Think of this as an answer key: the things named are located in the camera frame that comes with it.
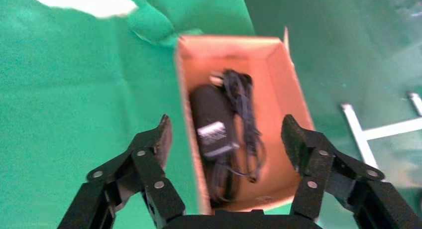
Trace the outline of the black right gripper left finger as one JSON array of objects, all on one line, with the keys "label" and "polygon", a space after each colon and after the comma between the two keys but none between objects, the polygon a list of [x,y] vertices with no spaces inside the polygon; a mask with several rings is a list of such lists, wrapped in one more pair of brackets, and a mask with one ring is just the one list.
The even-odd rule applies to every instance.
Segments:
[{"label": "black right gripper left finger", "polygon": [[164,114],[157,127],[136,134],[125,152],[87,174],[58,228],[110,229],[116,213],[137,193],[158,229],[185,215],[164,172],[171,143],[172,124]]}]

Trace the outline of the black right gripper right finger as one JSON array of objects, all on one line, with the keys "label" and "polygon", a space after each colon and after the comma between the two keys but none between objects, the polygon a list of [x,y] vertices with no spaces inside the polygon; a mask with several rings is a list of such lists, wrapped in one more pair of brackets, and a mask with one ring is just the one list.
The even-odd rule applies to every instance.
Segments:
[{"label": "black right gripper right finger", "polygon": [[340,152],[324,134],[301,127],[290,114],[283,119],[281,138],[301,177],[291,215],[315,223],[329,193],[361,229],[421,228],[421,219],[380,170]]}]

